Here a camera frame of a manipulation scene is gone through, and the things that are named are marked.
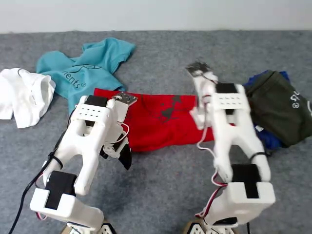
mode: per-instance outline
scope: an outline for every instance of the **folded fabric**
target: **folded fabric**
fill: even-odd
[[[118,91],[95,89],[94,95],[111,98]],[[128,124],[129,145],[134,152],[152,151],[169,145],[197,143],[202,131],[198,130],[189,111],[195,106],[191,95],[148,95],[138,97],[128,109],[124,123]],[[211,128],[205,141],[213,140]]]
[[[76,58],[51,51],[38,60],[36,71],[52,77],[57,85],[55,92],[68,99],[68,109],[72,112],[81,96],[92,95],[96,87],[125,90],[112,74],[134,48],[134,44],[126,41],[107,38],[83,44],[82,54]]]
[[[36,125],[46,113],[54,89],[50,76],[4,69],[0,72],[0,119],[11,119],[14,113],[18,128]]]
[[[283,74],[266,71],[245,88],[253,122],[274,134],[283,147],[312,135],[310,102]]]
[[[267,71],[264,71],[258,75],[250,77],[248,82],[243,84],[243,85],[245,86],[245,88],[251,87],[261,75],[263,75],[267,72],[269,72],[269,71],[267,70]],[[282,71],[279,73],[283,76],[283,78],[285,80],[290,82],[287,72]],[[263,142],[266,149],[277,150],[277,149],[282,147],[282,142],[273,133],[269,132],[268,130],[264,129],[263,127],[261,127],[259,125],[254,124],[253,126],[254,126],[254,129],[255,129],[259,139]]]

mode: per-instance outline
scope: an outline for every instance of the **gray carpet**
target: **gray carpet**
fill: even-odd
[[[267,69],[286,70],[297,90],[312,99],[312,32],[67,32],[0,35],[0,69],[35,70],[46,51],[61,50],[74,57],[84,42],[116,37],[137,45],[116,77],[132,92],[192,94],[184,67],[201,59],[222,81],[243,83]],[[40,169],[66,126],[67,101],[55,95],[41,121],[17,129],[14,120],[0,120],[1,233],[7,233],[20,196]],[[312,139],[270,158],[276,204],[251,222],[253,234],[309,233],[312,217]],[[233,147],[232,162],[245,160]],[[77,173],[81,160],[65,167]],[[172,146],[133,155],[125,171],[114,159],[100,159],[91,192],[81,199],[99,207],[119,234],[179,234],[201,211],[215,189],[210,182],[212,157],[194,145]],[[25,200],[15,233],[57,234],[63,223],[37,220]]]

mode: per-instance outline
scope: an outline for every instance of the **red wire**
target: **red wire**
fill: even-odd
[[[214,201],[216,195],[218,194],[219,190],[222,189],[222,188],[223,188],[223,187],[219,187],[219,188],[217,188],[217,189],[215,190],[215,192],[213,193],[213,196],[211,197],[211,200],[210,200],[209,204],[207,205],[207,208],[206,208],[206,210],[205,210],[204,215],[196,214],[196,215],[195,215],[196,218],[204,218],[204,217],[207,216],[207,214],[208,214],[208,212],[209,212],[209,210],[210,210],[210,207],[211,207],[211,205],[212,205],[212,203],[213,203],[213,201]]]

